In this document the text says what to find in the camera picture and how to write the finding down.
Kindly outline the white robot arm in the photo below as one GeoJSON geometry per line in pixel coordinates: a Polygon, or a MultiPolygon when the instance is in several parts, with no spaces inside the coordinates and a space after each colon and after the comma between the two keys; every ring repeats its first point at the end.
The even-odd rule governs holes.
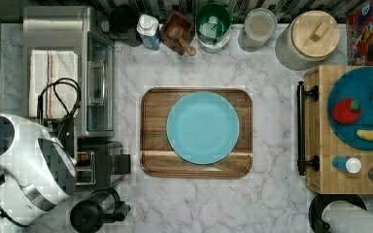
{"type": "Polygon", "coordinates": [[[1,230],[30,226],[73,195],[74,161],[47,127],[0,114],[1,230]]]}

